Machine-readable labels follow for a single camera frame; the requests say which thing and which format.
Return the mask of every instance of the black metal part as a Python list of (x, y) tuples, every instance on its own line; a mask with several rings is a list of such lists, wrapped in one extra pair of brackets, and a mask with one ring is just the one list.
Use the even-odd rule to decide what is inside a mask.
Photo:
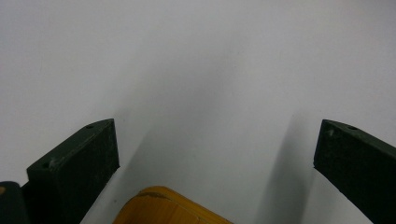
[[(27, 210), (33, 224), (78, 224), (119, 167), (114, 120), (87, 125), (27, 168), (29, 182), (14, 185), (19, 194), (13, 200), (0, 201), (2, 209), (12, 209), (0, 223)], [(26, 210), (19, 205), (23, 200)]]
[(315, 168), (374, 223), (396, 223), (396, 148), (353, 126), (323, 120)]
[(0, 223), (29, 223), (20, 185), (15, 182), (0, 182)]

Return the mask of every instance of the white surface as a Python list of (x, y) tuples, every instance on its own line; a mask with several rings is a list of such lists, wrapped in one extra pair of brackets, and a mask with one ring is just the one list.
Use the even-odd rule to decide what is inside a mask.
[(0, 178), (115, 118), (82, 223), (165, 185), (235, 223), (370, 223), (312, 160), (322, 119), (396, 145), (388, 1), (2, 1)]

